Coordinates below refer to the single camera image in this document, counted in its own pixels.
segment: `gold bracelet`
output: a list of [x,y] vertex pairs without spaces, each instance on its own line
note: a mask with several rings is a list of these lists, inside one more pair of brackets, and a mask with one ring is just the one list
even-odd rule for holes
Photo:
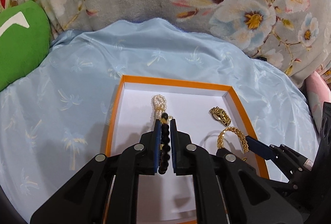
[[218,138],[217,138],[217,148],[218,149],[224,148],[223,138],[224,138],[226,131],[233,132],[239,137],[244,154],[249,151],[248,143],[247,143],[247,140],[246,140],[244,134],[242,133],[241,130],[239,130],[236,127],[226,127],[223,131],[220,132],[220,134],[218,135]]

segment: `white stripe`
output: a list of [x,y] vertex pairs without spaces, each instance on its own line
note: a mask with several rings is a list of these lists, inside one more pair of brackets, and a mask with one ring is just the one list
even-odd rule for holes
[[14,24],[23,26],[25,28],[30,27],[26,18],[24,17],[24,14],[22,13],[22,11],[20,11],[19,13],[16,13],[14,16],[10,17],[7,21],[5,21],[4,24],[0,27],[0,37],[9,27]]

